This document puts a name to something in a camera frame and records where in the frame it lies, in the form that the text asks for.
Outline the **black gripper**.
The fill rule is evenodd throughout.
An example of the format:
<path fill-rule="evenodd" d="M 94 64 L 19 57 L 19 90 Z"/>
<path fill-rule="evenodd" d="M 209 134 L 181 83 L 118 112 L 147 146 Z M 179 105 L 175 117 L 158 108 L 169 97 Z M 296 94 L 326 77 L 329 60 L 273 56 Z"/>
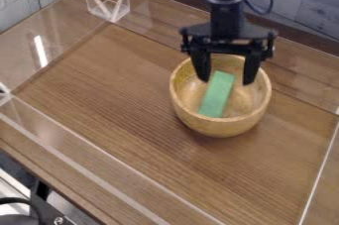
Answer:
<path fill-rule="evenodd" d="M 209 22 L 181 29 L 182 52 L 191 56 L 197 75 L 211 76 L 211 54 L 246 56 L 243 85 L 255 82 L 261 61 L 273 57 L 277 31 L 254 24 L 246 17 L 249 0 L 209 0 Z"/>

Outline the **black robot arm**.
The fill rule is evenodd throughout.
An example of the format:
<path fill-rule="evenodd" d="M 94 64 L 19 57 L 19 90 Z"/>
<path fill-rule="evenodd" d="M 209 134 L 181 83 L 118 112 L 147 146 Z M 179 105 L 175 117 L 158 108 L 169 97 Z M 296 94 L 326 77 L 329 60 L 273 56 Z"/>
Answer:
<path fill-rule="evenodd" d="M 183 27 L 182 52 L 187 53 L 198 77 L 207 82 L 213 72 L 213 54 L 238 55 L 246 58 L 243 85 L 255 82 L 261 63 L 273 57 L 277 31 L 251 23 L 245 5 L 266 14 L 273 1 L 261 9 L 249 0 L 207 0 L 211 19 L 207 23 Z"/>

